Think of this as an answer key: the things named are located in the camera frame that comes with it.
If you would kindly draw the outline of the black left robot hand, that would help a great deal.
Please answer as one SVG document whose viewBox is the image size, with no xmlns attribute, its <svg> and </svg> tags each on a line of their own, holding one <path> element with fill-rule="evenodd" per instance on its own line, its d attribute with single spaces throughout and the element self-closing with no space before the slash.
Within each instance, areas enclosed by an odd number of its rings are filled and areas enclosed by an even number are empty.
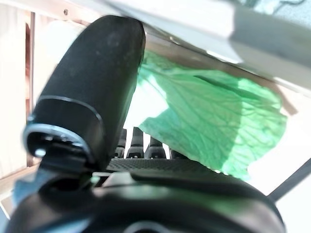
<svg viewBox="0 0 311 233">
<path fill-rule="evenodd" d="M 27 120 L 41 159 L 16 181 L 7 233 L 283 233 L 271 199 L 190 160 L 112 159 L 145 48 L 143 25 L 104 16 L 67 50 Z"/>
</svg>

